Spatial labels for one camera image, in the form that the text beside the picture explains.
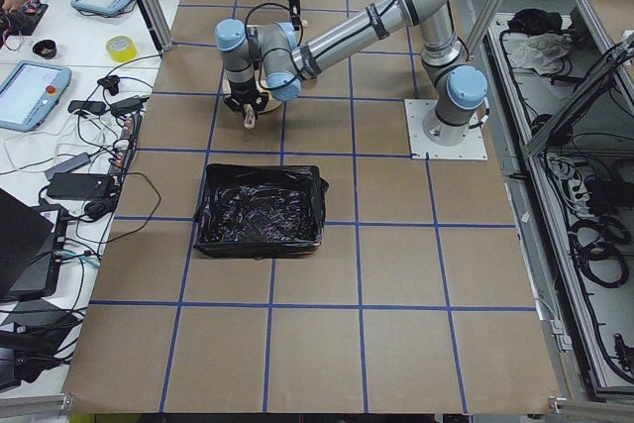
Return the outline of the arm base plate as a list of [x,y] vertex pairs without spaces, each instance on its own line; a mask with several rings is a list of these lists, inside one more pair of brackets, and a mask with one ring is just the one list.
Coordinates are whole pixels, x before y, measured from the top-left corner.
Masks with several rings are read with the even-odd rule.
[[454,127],[436,116],[437,101],[406,99],[405,119],[410,157],[429,160],[488,160],[483,133],[474,112],[467,125]]

